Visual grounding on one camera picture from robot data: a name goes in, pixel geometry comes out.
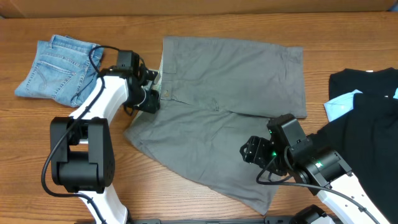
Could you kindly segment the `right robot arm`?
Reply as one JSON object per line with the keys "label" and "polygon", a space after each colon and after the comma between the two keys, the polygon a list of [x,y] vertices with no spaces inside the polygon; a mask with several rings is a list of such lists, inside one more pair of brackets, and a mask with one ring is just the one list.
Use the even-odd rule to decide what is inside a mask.
{"label": "right robot arm", "polygon": [[387,218],[368,197],[352,168],[329,147],[316,148],[292,114],[270,119],[270,139],[251,136],[239,150],[243,160],[284,180],[256,182],[261,185],[304,187],[335,215],[328,216],[311,205],[292,217],[291,223],[387,223]]}

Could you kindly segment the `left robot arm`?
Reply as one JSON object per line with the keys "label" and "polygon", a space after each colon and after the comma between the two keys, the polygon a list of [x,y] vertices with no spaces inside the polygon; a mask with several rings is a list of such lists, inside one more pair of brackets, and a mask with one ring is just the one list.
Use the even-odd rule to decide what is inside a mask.
{"label": "left robot arm", "polygon": [[116,161],[109,125],[122,107],[156,113],[159,80],[139,54],[118,50],[116,64],[98,72],[96,86],[86,101],[70,116],[50,123],[50,154],[41,174],[43,189],[53,197],[80,198],[95,223],[132,223],[129,209],[113,186]]}

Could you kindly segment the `grey cotton shorts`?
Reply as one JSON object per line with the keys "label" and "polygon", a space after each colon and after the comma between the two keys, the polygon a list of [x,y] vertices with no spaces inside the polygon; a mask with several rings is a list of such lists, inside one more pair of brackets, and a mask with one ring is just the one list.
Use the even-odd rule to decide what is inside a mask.
{"label": "grey cotton shorts", "polygon": [[249,40],[165,37],[160,110],[124,132],[171,171],[267,213],[277,187],[257,184],[260,168],[240,147],[269,138],[270,118],[307,116],[303,48]]}

